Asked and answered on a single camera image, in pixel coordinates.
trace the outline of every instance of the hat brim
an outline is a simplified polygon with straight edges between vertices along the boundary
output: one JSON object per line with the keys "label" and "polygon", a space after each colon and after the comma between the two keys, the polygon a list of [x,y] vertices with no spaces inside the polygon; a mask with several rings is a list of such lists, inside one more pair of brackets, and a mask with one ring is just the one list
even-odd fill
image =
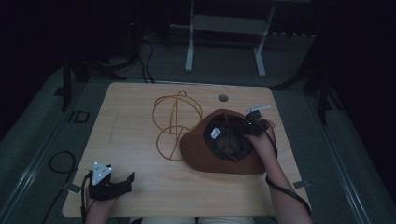
{"label": "hat brim", "polygon": [[204,139],[204,130],[210,120],[217,116],[227,114],[245,118],[244,115],[226,109],[219,109],[202,119],[192,131],[185,133],[180,140],[180,152],[184,161],[190,168],[207,173],[259,175],[265,173],[262,160],[256,151],[240,161],[226,161],[216,157]]}

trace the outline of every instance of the table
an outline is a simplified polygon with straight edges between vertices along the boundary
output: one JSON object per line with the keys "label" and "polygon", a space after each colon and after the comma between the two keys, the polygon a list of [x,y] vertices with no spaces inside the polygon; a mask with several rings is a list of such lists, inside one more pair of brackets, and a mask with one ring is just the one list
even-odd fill
{"label": "table", "polygon": [[[168,161],[157,152],[156,139],[160,130],[152,120],[154,102],[159,97],[178,94],[182,90],[197,101],[203,110],[203,117],[219,108],[246,114],[246,108],[270,105],[262,111],[262,116],[276,124],[278,160],[291,183],[301,181],[269,89],[113,83],[107,90],[73,183],[80,186],[84,175],[96,161],[112,165],[111,181],[114,183],[125,180],[131,172],[135,172],[132,192],[119,199],[113,217],[273,215],[265,175],[201,173],[192,170],[184,161]],[[227,102],[219,100],[222,94],[228,96]],[[168,123],[171,104],[163,101],[157,106],[154,118],[159,125]],[[187,104],[180,104],[178,111],[180,124],[193,126],[198,121],[197,114]],[[172,147],[174,142],[169,139],[161,137],[160,148]],[[308,201],[304,188],[296,192]],[[80,195],[69,193],[64,203],[64,215],[79,217],[79,208]]]}

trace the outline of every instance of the dark background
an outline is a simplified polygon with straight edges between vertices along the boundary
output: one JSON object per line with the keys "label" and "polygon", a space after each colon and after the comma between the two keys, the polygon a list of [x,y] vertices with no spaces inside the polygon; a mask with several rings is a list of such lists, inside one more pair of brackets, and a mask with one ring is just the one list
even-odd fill
{"label": "dark background", "polygon": [[[0,2],[0,138],[47,78],[62,67],[68,49],[103,62],[110,55],[125,54],[124,9],[137,1],[112,2]],[[139,17],[166,37],[169,24],[189,23],[189,2],[145,1],[139,5],[139,15],[128,15]],[[262,13],[245,7],[250,1],[213,2],[200,1],[198,9],[238,16]],[[276,3],[271,32],[317,36],[304,64],[331,65],[331,85],[395,200],[391,172],[396,170],[396,1],[285,2]]]}

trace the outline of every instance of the white bracket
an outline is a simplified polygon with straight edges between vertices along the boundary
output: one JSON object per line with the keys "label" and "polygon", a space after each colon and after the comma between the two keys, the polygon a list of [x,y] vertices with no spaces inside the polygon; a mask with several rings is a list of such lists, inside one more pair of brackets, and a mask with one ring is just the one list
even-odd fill
{"label": "white bracket", "polygon": [[107,167],[98,162],[95,162],[93,169],[92,184],[93,185],[98,184],[110,173],[111,173],[111,167]]}

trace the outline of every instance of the gray floor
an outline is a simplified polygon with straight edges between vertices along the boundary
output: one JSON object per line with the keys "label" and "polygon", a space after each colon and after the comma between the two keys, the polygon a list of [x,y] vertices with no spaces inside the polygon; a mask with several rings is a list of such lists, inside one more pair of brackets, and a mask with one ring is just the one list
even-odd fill
{"label": "gray floor", "polygon": [[[253,52],[248,44],[242,48],[197,44],[193,71],[185,73],[187,47],[183,36],[170,43],[154,42],[158,40],[155,35],[147,40],[154,46],[149,70],[159,84],[188,82],[269,87],[295,75],[313,39],[269,36],[262,54],[268,74],[266,78],[257,76]],[[144,60],[149,57],[149,52],[149,45],[143,45]],[[128,77],[127,82],[143,80],[138,66],[119,73]],[[89,83],[74,82],[73,101],[65,112],[60,111],[62,98],[53,96],[62,86],[62,72],[47,81],[1,142],[0,218],[8,223],[41,222],[66,179],[66,175],[55,174],[49,169],[48,160],[57,152],[67,150],[79,161],[106,88],[112,81],[92,76]],[[314,222],[394,223],[395,205],[347,113],[332,106],[332,110],[327,111],[328,125],[323,126],[317,116],[318,97],[304,96],[303,86],[304,81],[301,81],[273,93],[303,180],[311,184],[306,191]],[[90,112],[90,119],[87,123],[68,122],[72,111]],[[70,157],[59,157],[55,164],[57,168],[67,170],[71,165]],[[38,170],[38,174],[32,174],[33,170]],[[78,218],[62,215],[65,197],[63,192],[47,223],[80,223]],[[274,223],[268,217],[255,217],[255,220],[258,224]],[[110,222],[118,223],[118,220],[112,218]]]}

